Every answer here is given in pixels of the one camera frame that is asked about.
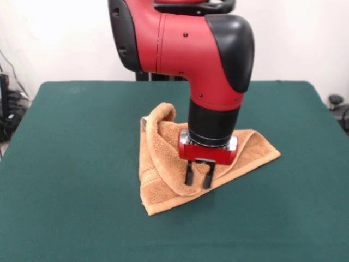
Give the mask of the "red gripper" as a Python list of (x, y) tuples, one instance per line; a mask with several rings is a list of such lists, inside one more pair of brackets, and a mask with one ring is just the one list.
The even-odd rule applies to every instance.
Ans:
[(194, 143), (189, 138), (188, 130), (181, 130), (178, 137), (179, 157), (187, 161), (185, 184), (191, 186), (194, 172), (192, 170), (193, 161), (203, 161), (209, 170), (203, 181), (203, 189), (210, 189), (216, 164), (231, 165), (237, 155), (238, 138), (231, 136), (229, 142), (224, 147), (205, 147)]

